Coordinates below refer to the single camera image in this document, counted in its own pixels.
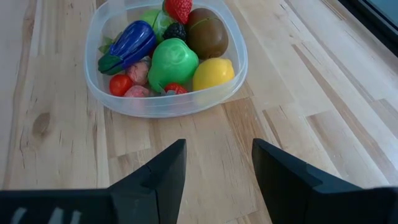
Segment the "cherry tomato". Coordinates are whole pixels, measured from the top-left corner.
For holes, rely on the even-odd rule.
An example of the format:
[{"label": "cherry tomato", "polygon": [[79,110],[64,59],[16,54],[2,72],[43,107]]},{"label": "cherry tomato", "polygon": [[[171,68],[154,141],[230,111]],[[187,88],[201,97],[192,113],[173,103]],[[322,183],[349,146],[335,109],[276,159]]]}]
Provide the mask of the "cherry tomato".
[{"label": "cherry tomato", "polygon": [[109,83],[109,91],[114,96],[124,96],[132,87],[132,81],[127,75],[115,75]]},{"label": "cherry tomato", "polygon": [[166,86],[166,88],[164,88],[165,92],[168,92],[169,90],[173,90],[175,91],[175,94],[184,94],[184,93],[188,93],[188,91],[186,89],[184,89],[184,87],[182,87],[180,84],[178,83],[170,83]]}]

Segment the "plastic container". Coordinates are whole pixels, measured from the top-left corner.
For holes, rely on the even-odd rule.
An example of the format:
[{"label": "plastic container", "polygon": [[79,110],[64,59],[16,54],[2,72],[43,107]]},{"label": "plastic container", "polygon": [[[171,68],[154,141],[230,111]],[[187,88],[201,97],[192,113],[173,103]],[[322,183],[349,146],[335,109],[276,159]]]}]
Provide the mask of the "plastic container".
[{"label": "plastic container", "polygon": [[109,109],[122,114],[143,118],[168,118],[205,110],[232,96],[243,84],[248,71],[246,44],[232,13],[222,0],[193,0],[193,8],[198,7],[211,9],[223,20],[229,33],[229,46],[222,57],[232,61],[235,71],[234,79],[223,85],[183,95],[150,98],[125,98],[110,95],[108,90],[110,77],[97,70],[97,61],[101,56],[98,47],[102,44],[103,35],[111,28],[117,27],[112,24],[115,24],[119,18],[126,24],[123,28],[114,31],[114,35],[123,31],[128,23],[138,20],[146,9],[161,9],[162,1],[125,0],[124,5],[120,7],[111,6],[106,2],[95,12],[86,40],[85,75],[87,85],[95,98]]}]

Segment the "wooden countertop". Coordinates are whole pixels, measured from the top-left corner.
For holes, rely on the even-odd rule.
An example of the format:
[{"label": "wooden countertop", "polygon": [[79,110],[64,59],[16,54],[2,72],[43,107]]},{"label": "wooden countertop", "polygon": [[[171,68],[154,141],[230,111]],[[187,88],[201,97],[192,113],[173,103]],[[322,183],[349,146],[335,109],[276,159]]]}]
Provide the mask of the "wooden countertop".
[{"label": "wooden countertop", "polygon": [[100,1],[0,3],[4,189],[107,187],[178,138],[188,146],[179,223],[270,223],[253,138],[361,187],[398,184],[398,59],[336,0],[226,0],[247,80],[225,103],[172,119],[114,113],[87,89]]}]

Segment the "green pear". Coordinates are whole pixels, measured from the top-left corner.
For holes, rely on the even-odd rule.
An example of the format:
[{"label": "green pear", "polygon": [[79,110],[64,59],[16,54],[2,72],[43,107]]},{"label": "green pear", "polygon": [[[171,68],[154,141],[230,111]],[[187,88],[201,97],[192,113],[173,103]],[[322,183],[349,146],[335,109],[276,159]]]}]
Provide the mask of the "green pear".
[{"label": "green pear", "polygon": [[184,85],[192,79],[199,64],[198,56],[184,41],[171,38],[155,49],[148,81],[153,90],[162,93],[170,83]]}]

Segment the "strawberry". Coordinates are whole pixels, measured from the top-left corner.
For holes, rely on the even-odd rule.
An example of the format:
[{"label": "strawberry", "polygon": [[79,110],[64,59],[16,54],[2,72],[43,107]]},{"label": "strawberry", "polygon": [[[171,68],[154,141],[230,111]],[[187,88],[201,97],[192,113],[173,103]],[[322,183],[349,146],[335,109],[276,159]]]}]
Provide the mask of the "strawberry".
[{"label": "strawberry", "polygon": [[164,91],[167,93],[168,91],[174,91],[176,95],[188,93],[184,87],[182,87],[178,83],[170,83],[164,88]]},{"label": "strawberry", "polygon": [[186,24],[192,9],[192,0],[165,0],[165,10],[176,21]]}]

